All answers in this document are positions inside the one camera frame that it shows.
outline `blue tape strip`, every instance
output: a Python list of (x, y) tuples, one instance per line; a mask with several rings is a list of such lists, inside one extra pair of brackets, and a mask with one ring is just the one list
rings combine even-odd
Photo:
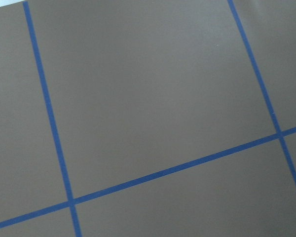
[(0, 222), (0, 229), (4, 228), (4, 227), (8, 227), (23, 221), (27, 221), (39, 216), (43, 216), (46, 215), (48, 213), (54, 212), (54, 211), (59, 211), (61, 209), (67, 208), (69, 207), (69, 203), (68, 202), (62, 202), (60, 204), (57, 205), (53, 205), (38, 211), (33, 211), (31, 213), (22, 215), (22, 216), (18, 216), (18, 217), (14, 217), (12, 219), (6, 220), (6, 221), (2, 221)]
[(50, 123), (51, 131), (53, 134), (54, 143), (55, 143), (55, 147), (56, 147), (56, 151), (57, 151), (57, 157), (58, 157), (61, 173), (63, 176), (63, 181), (64, 181), (64, 185), (65, 185), (65, 189), (66, 189), (67, 198), (69, 201), (69, 207), (70, 207), (70, 211), (71, 211), (71, 215), (72, 215), (72, 219), (73, 219), (74, 231), (75, 231), (75, 234), (77, 237), (81, 237), (82, 235), (81, 235), (80, 225), (79, 225), (79, 221), (78, 221), (78, 216), (77, 216), (76, 209), (75, 209), (74, 202), (73, 202), (73, 199), (74, 199), (73, 192), (72, 192), (70, 181), (69, 181), (66, 163), (65, 163), (61, 143), (60, 143), (60, 138), (58, 135), (56, 120), (55, 120), (55, 116), (54, 116), (54, 112), (53, 112), (53, 108), (52, 108), (52, 104), (51, 104), (51, 100), (50, 100), (50, 96), (49, 96), (49, 92), (48, 92), (47, 82), (45, 79), (45, 73), (43, 70), (43, 64), (42, 64), (42, 61), (40, 58), (40, 53), (39, 53), (39, 49), (38, 49), (38, 44), (37, 44), (35, 30), (34, 30), (34, 26), (33, 26), (33, 22), (32, 22), (30, 8), (29, 8), (29, 4), (27, 1), (23, 2), (23, 8), (24, 8), (26, 20), (28, 23), (29, 33), (30, 33), (30, 37), (31, 37), (31, 41), (32, 41), (32, 47), (33, 47), (37, 70), (38, 70), (39, 79), (40, 79), (40, 84), (41, 84), (41, 88), (43, 91), (46, 109), (47, 109), (48, 118), (49, 118), (49, 123)]
[[(286, 131), (283, 131), (283, 134), (287, 134), (287, 135), (291, 135), (294, 133), (296, 133), (296, 127), (291, 128)], [(113, 187), (110, 187), (110, 188), (107, 188), (104, 190), (100, 190), (100, 191), (97, 191), (97, 192), (94, 192), (94, 193), (91, 193), (91, 194), (88, 194), (88, 195), (85, 195), (82, 197), (78, 197), (78, 198), (74, 199), (74, 202), (75, 202), (75, 204), (79, 204), (79, 203), (86, 202), (86, 201), (89, 201), (89, 200), (92, 200), (95, 198), (99, 198), (99, 197), (102, 197), (102, 196), (105, 196), (105, 195), (108, 195), (108, 194), (111, 194), (111, 193), (114, 193), (114, 192), (117, 192), (117, 191), (120, 191), (120, 190), (123, 190), (126, 188), (130, 188), (132, 186), (135, 186), (135, 185), (138, 185), (141, 183), (148, 182), (153, 179), (163, 177), (165, 175), (168, 175), (168, 174), (171, 174), (174, 172), (178, 172), (178, 171), (181, 171), (181, 170), (184, 170), (184, 169), (187, 169), (187, 168), (199, 165), (199, 164), (209, 162), (211, 160), (222, 158), (224, 156), (228, 156), (228, 155), (231, 155), (236, 152), (244, 151), (246, 149), (249, 149), (249, 148), (270, 142), (270, 141), (274, 141), (276, 139), (278, 139), (278, 135), (273, 134), (273, 135), (270, 135), (270, 136), (267, 136), (267, 137), (264, 137), (264, 138), (261, 138), (261, 139), (258, 139), (258, 140), (255, 140), (255, 141), (252, 141), (252, 142), (249, 142), (249, 143), (246, 143), (246, 144), (234, 147), (234, 148), (230, 148), (228, 150), (225, 150), (225, 151), (222, 151), (222, 152), (219, 152), (216, 154), (212, 154), (212, 155), (209, 155), (209, 156), (206, 156), (203, 158), (199, 158), (197, 160), (193, 160), (193, 161), (184, 163), (182, 165), (178, 165), (178, 166), (175, 166), (175, 167), (172, 167), (169, 169), (165, 169), (165, 170), (162, 170), (162, 171), (154, 173), (154, 174), (150, 174), (150, 175), (147, 175), (147, 176), (135, 179), (135, 180), (128, 181), (123, 184), (119, 184), (119, 185), (116, 185), (116, 186), (113, 186)], [(36, 218), (36, 217), (39, 217), (39, 216), (42, 216), (42, 215), (45, 215), (45, 214), (48, 214), (48, 213), (51, 213), (54, 211), (58, 211), (58, 210), (64, 209), (69, 206), (70, 206), (69, 202), (63, 202), (63, 203), (60, 203), (60, 204), (57, 204), (57, 205), (54, 205), (51, 207), (44, 208), (42, 210), (34, 211), (29, 214), (25, 214), (22, 216), (18, 216), (18, 217), (0, 222), (0, 229), (10, 226), (10, 225), (14, 225), (14, 224), (23, 222), (23, 221), (33, 219), (33, 218)]]
[(278, 122), (278, 120), (276, 118), (276, 115), (275, 115), (271, 100), (270, 100), (270, 98), (268, 96), (268, 93), (267, 93), (267, 90), (266, 90), (262, 75), (261, 75), (259, 67), (258, 67), (258, 64), (257, 64), (256, 59), (254, 57), (253, 51), (252, 51), (251, 46), (249, 44), (249, 40), (248, 40), (248, 38), (246, 36), (246, 33), (245, 33), (245, 30), (244, 30), (244, 28), (242, 26), (242, 23), (241, 23), (240, 18), (238, 16), (238, 13), (237, 13), (236, 7), (235, 7), (235, 5), (233, 3), (233, 0), (227, 0), (227, 1), (228, 1), (230, 10), (232, 12), (232, 15), (233, 15), (233, 17), (235, 19), (235, 22), (237, 24), (237, 27), (238, 27), (238, 30), (240, 32), (242, 41), (243, 41), (243, 43), (244, 43), (244, 45), (246, 47), (247, 54), (248, 54), (248, 56), (250, 58), (251, 65), (252, 65), (253, 70), (254, 70), (254, 72), (256, 74), (256, 77), (258, 79), (258, 82), (259, 82), (259, 85), (260, 85), (260, 88), (261, 88), (261, 91), (262, 91), (262, 94), (263, 94), (267, 109), (268, 109), (268, 111), (270, 113), (270, 116), (272, 118), (272, 122), (273, 122), (273, 125), (275, 127), (276, 133), (278, 134), (278, 139), (280, 140), (281, 147), (282, 147), (283, 152), (285, 154), (287, 164), (288, 164), (288, 166), (290, 168), (291, 174), (293, 176), (293, 179), (294, 179), (294, 182), (295, 182), (295, 185), (296, 185), (296, 169), (294, 167), (294, 163), (293, 163), (293, 160), (291, 158), (291, 154), (290, 154), (290, 152), (289, 152), (289, 150), (287, 148), (286, 142), (284, 140), (284, 136), (283, 136), (282, 130), (280, 128), (279, 122)]

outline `blue grout line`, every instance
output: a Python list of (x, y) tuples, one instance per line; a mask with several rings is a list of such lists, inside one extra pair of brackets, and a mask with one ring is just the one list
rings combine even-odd
[[(296, 133), (296, 127), (293, 127), (293, 128), (288, 129), (286, 131), (283, 131), (283, 134), (285, 136), (291, 135), (291, 134), (294, 134), (294, 133)], [(88, 195), (84, 195), (84, 196), (75, 198), (74, 202), (75, 202), (75, 204), (79, 204), (79, 203), (83, 203), (83, 202), (86, 202), (86, 201), (89, 201), (89, 200), (93, 200), (93, 199), (96, 199), (96, 198), (99, 198), (99, 197), (102, 197), (102, 196), (105, 196), (105, 195), (108, 195), (108, 194), (111, 194), (111, 193), (114, 193), (114, 192), (117, 192), (117, 191), (120, 191), (120, 190), (123, 190), (123, 189), (126, 189), (126, 188), (130, 188), (132, 186), (135, 186), (135, 185), (138, 185), (138, 184), (141, 184), (141, 183), (148, 182), (148, 181), (153, 180), (153, 179), (163, 177), (165, 175), (169, 175), (169, 174), (174, 173), (174, 172), (178, 172), (178, 171), (181, 171), (181, 170), (184, 170), (184, 169), (187, 169), (187, 168), (199, 165), (199, 164), (203, 164), (203, 163), (215, 160), (215, 159), (222, 158), (224, 156), (231, 155), (231, 154), (236, 153), (236, 152), (244, 151), (246, 149), (249, 149), (249, 148), (252, 148), (252, 147), (255, 147), (255, 146), (258, 146), (258, 145), (262, 145), (262, 144), (270, 142), (270, 141), (274, 141), (277, 138), (278, 138), (277, 134), (266, 136), (266, 137), (257, 139), (255, 141), (252, 141), (252, 142), (249, 142), (249, 143), (246, 143), (246, 144), (234, 147), (234, 148), (230, 148), (230, 149), (218, 152), (216, 154), (212, 154), (212, 155), (209, 155), (209, 156), (206, 156), (206, 157), (203, 157), (203, 158), (199, 158), (197, 160), (193, 160), (193, 161), (181, 164), (181, 165), (177, 165), (175, 167), (168, 168), (168, 169), (156, 172), (154, 174), (150, 174), (150, 175), (147, 175), (147, 176), (135, 179), (135, 180), (125, 182), (123, 184), (119, 184), (119, 185), (116, 185), (116, 186), (113, 186), (113, 187), (110, 187), (110, 188), (107, 188), (107, 189), (104, 189), (104, 190), (100, 190), (100, 191), (97, 191), (97, 192), (94, 192), (94, 193), (91, 193), (91, 194), (88, 194)], [(2, 221), (2, 222), (0, 222), (0, 229), (4, 228), (4, 227), (7, 227), (7, 226), (10, 226), (10, 225), (14, 225), (14, 224), (23, 222), (23, 221), (33, 219), (33, 218), (36, 218), (36, 217), (39, 217), (39, 216), (42, 216), (42, 215), (45, 215), (45, 214), (48, 214), (48, 213), (51, 213), (51, 212), (54, 212), (54, 211), (58, 211), (58, 210), (64, 209), (64, 208), (69, 207), (69, 206), (70, 206), (69, 202), (63, 202), (63, 203), (60, 203), (60, 204), (57, 204), (57, 205), (54, 205), (54, 206), (50, 206), (50, 207), (47, 207), (47, 208), (44, 208), (44, 209), (41, 209), (41, 210), (38, 210), (38, 211), (34, 211), (34, 212), (31, 212), (31, 213), (28, 213), (28, 214), (25, 214), (25, 215), (22, 215), (22, 216), (18, 216), (18, 217), (6, 220), (6, 221)]]
[(269, 95), (267, 93), (266, 86), (264, 84), (264, 81), (263, 81), (262, 75), (260, 73), (258, 64), (257, 64), (256, 59), (254, 57), (254, 54), (253, 54), (253, 51), (251, 49), (249, 40), (248, 40), (248, 38), (246, 36), (246, 33), (245, 33), (245, 30), (244, 30), (244, 28), (242, 26), (241, 20), (239, 18), (239, 15), (237, 13), (237, 10), (236, 10), (236, 7), (235, 7), (235, 5), (233, 3), (233, 0), (227, 0), (227, 1), (228, 1), (230, 10), (232, 12), (232, 15), (234, 17), (234, 20), (235, 20), (235, 22), (237, 24), (237, 27), (238, 27), (239, 33), (241, 35), (242, 41), (243, 41), (243, 43), (244, 43), (244, 45), (246, 47), (247, 54), (249, 56), (249, 59), (251, 61), (251, 65), (252, 65), (253, 70), (254, 70), (254, 72), (256, 74), (256, 77), (258, 79), (258, 82), (259, 82), (259, 85), (260, 85), (260, 88), (261, 88), (261, 91), (262, 91), (262, 94), (263, 94), (267, 109), (268, 109), (269, 114), (271, 116), (271, 119), (272, 119), (273, 125), (275, 127), (276, 133), (278, 134), (278, 139), (280, 140), (282, 150), (284, 152), (287, 164), (288, 164), (288, 166), (290, 168), (291, 174), (293, 176), (293, 179), (294, 179), (294, 182), (295, 182), (295, 185), (296, 185), (296, 169), (295, 169), (291, 154), (290, 154), (290, 152), (288, 150), (288, 147), (286, 145), (286, 142), (285, 142), (285, 139), (284, 139), (284, 134), (283, 134), (283, 132), (282, 132), (282, 130), (280, 128), (280, 125), (279, 125), (279, 122), (278, 122), (277, 117), (275, 115), (271, 100), (270, 100)]
[(56, 204), (56, 205), (53, 205), (53, 206), (38, 210), (38, 211), (33, 211), (33, 212), (27, 213), (25, 215), (14, 217), (14, 218), (11, 218), (11, 219), (0, 222), (0, 229), (2, 229), (4, 227), (11, 226), (11, 225), (14, 225), (14, 224), (17, 224), (17, 223), (20, 223), (20, 222), (23, 222), (23, 221), (30, 220), (30, 219), (33, 219), (33, 218), (36, 218), (36, 217), (40, 217), (40, 216), (46, 215), (46, 214), (54, 212), (54, 211), (59, 211), (59, 210), (62, 210), (64, 208), (67, 208), (67, 207), (69, 207), (69, 203), (68, 202), (62, 202), (62, 203), (59, 203), (59, 204)]
[(69, 181), (69, 176), (68, 176), (68, 172), (67, 172), (67, 168), (66, 168), (64, 154), (62, 151), (60, 138), (59, 138), (58, 130), (57, 130), (57, 125), (56, 125), (56, 120), (55, 120), (55, 116), (54, 116), (54, 112), (53, 112), (53, 108), (52, 108), (52, 104), (51, 104), (51, 100), (50, 100), (50, 96), (49, 96), (49, 92), (48, 92), (47, 82), (45, 79), (45, 73), (43, 70), (43, 64), (42, 64), (42, 61), (40, 58), (40, 53), (39, 53), (39, 48), (38, 48), (37, 39), (36, 39), (36, 35), (35, 35), (34, 25), (32, 22), (31, 12), (30, 12), (29, 4), (27, 1), (23, 2), (23, 8), (24, 8), (24, 13), (26, 16), (26, 20), (27, 20), (27, 24), (28, 24), (28, 28), (29, 28), (29, 33), (30, 33), (30, 37), (31, 37), (31, 41), (32, 41), (32, 47), (33, 47), (34, 56), (35, 56), (35, 60), (36, 60), (36, 65), (37, 65), (37, 70), (38, 70), (39, 79), (40, 79), (40, 83), (41, 83), (41, 88), (42, 88), (44, 99), (45, 99), (49, 123), (50, 123), (51, 131), (53, 134), (53, 138), (54, 138), (57, 157), (58, 157), (61, 173), (63, 176), (63, 181), (64, 181), (66, 194), (67, 194), (67, 198), (68, 198), (68, 202), (69, 202), (69, 207), (70, 207), (70, 211), (71, 211), (71, 215), (72, 215), (75, 235), (76, 235), (76, 237), (81, 237), (82, 234), (81, 234), (81, 229), (80, 229), (80, 225), (79, 225), (79, 220), (78, 220), (78, 216), (77, 216), (76, 209), (75, 209), (74, 202), (73, 202), (73, 200), (74, 200), (73, 192), (72, 192), (70, 181)]

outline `gray floor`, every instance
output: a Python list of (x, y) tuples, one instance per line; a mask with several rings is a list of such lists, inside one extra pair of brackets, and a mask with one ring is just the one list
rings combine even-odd
[[(279, 124), (296, 127), (296, 1), (234, 3)], [(276, 133), (226, 0), (29, 6), (74, 198)], [(0, 222), (66, 201), (22, 3), (0, 7)], [(76, 209), (84, 237), (296, 237), (277, 139)], [(5, 236), (76, 235), (65, 208)]]

